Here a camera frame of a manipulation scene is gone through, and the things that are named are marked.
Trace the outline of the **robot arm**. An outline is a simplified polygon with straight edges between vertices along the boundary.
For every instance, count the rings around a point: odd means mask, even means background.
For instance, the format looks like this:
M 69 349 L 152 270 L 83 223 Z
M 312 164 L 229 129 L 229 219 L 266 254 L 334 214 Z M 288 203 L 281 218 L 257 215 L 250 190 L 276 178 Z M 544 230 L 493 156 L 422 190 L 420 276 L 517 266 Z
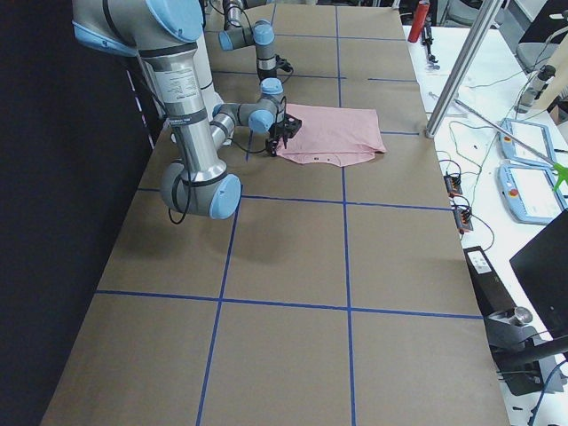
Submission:
M 218 149 L 234 130 L 248 127 L 265 134 L 264 150 L 301 129 L 286 111 L 278 70 L 291 65 L 275 51 L 268 20 L 242 22 L 258 1 L 225 1 L 224 28 L 218 34 L 224 51 L 252 46 L 260 97 L 254 103 L 225 103 L 212 84 L 203 29 L 201 1 L 75 1 L 73 27 L 79 43 L 97 51 L 139 60 L 149 91 L 165 113 L 180 154 L 163 173 L 161 196 L 170 211 L 225 219 L 237 209 L 241 182 L 227 171 Z
M 254 46 L 256 51 L 256 73 L 260 81 L 276 78 L 281 70 L 288 76 L 294 68 L 290 62 L 275 51 L 275 34 L 269 20 L 258 20 L 252 24 L 246 10 L 272 1 L 223 1 L 224 30 L 218 34 L 218 41 L 223 51 L 235 51 Z

